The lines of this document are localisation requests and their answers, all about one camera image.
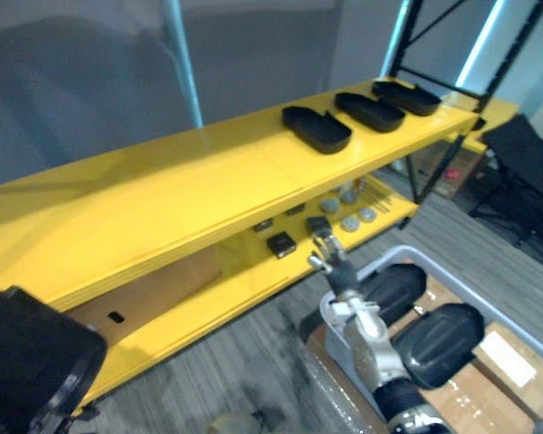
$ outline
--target gray wall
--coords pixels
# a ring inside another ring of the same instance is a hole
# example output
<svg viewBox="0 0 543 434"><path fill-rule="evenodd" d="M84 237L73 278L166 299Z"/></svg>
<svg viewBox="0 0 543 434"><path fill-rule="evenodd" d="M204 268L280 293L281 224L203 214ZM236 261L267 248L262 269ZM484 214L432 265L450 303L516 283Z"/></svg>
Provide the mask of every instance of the gray wall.
<svg viewBox="0 0 543 434"><path fill-rule="evenodd" d="M149 0L0 0L0 183L191 127Z"/></svg>
<svg viewBox="0 0 543 434"><path fill-rule="evenodd" d="M205 122L374 77L399 1L183 0Z"/></svg>

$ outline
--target shelf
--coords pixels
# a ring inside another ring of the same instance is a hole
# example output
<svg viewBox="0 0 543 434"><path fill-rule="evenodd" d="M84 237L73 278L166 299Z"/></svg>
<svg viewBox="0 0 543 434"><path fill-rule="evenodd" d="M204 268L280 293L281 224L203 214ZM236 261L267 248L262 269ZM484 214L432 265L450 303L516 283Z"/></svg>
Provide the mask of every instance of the shelf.
<svg viewBox="0 0 543 434"><path fill-rule="evenodd" d="M325 156L267 108L0 185L0 288L16 284L66 310L222 241L446 137L476 115L441 106L380 134L334 105L337 91L296 101L331 109L354 130Z"/></svg>
<svg viewBox="0 0 543 434"><path fill-rule="evenodd" d="M337 214L329 216L335 234L347 249L418 209L418 205L372 176L367 179L370 191L379 192L377 197L371 194L365 199L363 196L355 205L343 205ZM321 214L319 201L326 196L336 197L333 193L325 193L306 203L304 212L292 216L277 215L271 228L257 233L248 229L218 243L223 275L110 348L83 403L143 372L309 273L311 268L306 258L315 247L305 232L304 221L307 217ZM376 219L371 223L361 223L356 232L342 231L339 220L362 206L375 209ZM298 243L298 248L283 259L276 259L267 249L265 240L281 231L289 233Z"/></svg>
<svg viewBox="0 0 543 434"><path fill-rule="evenodd" d="M443 104L447 104L459 109L473 111L477 106L477 100L462 95L458 92L451 92L443 99ZM498 98L492 98L482 111L482 118L486 124L476 131L471 131L462 142L462 147L476 154L484 154L487 146L481 142L481 136L490 129L496 128L511 120L519 111L519 105L504 101ZM455 134L449 135L450 140L456 138Z"/></svg>

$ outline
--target white label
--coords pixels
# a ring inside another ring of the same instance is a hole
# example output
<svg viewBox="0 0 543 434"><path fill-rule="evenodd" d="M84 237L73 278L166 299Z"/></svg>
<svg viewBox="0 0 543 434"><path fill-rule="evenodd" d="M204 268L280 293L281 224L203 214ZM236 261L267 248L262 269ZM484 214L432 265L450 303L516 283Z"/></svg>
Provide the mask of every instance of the white label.
<svg viewBox="0 0 543 434"><path fill-rule="evenodd" d="M537 375L535 368L495 331L485 336L480 347L519 387Z"/></svg>

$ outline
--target black tray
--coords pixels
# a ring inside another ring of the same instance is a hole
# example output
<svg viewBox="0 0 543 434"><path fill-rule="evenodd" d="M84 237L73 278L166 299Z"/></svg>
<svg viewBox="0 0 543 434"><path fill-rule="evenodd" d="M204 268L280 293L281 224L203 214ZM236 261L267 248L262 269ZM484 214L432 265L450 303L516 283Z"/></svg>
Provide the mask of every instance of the black tray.
<svg viewBox="0 0 543 434"><path fill-rule="evenodd" d="M376 81L372 91L384 101L418 116L432 115L441 104L440 98L418 86L413 89L392 81Z"/></svg>
<svg viewBox="0 0 543 434"><path fill-rule="evenodd" d="M283 124L322 154L335 154L346 147L352 130L326 111L324 116L311 108L287 107L281 111Z"/></svg>
<svg viewBox="0 0 543 434"><path fill-rule="evenodd" d="M385 101L367 98L357 93L336 95L336 107L352 118L380 133L394 131L405 118L405 113Z"/></svg>

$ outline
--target lower shelf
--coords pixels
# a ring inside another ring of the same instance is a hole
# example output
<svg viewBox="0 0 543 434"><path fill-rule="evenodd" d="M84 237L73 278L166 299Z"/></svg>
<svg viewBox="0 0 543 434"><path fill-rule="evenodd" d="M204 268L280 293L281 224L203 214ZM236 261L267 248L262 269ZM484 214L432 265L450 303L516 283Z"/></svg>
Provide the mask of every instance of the lower shelf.
<svg viewBox="0 0 543 434"><path fill-rule="evenodd" d="M274 217L268 229L257 233L243 231L220 242L217 247L222 276L112 346L82 404L100 397L310 273L306 258L315 247L305 231L304 221L321 214L319 202L328 196L337 197L335 193L323 194L306 203L303 212ZM343 231L339 221L364 206L376 211L376 219L361 223L355 232ZM414 214L417 209L418 205L369 175L367 190L357 203L342 205L329 219L336 236L349 249ZM265 240L281 231L289 233L298 247L283 259L276 259Z"/></svg>

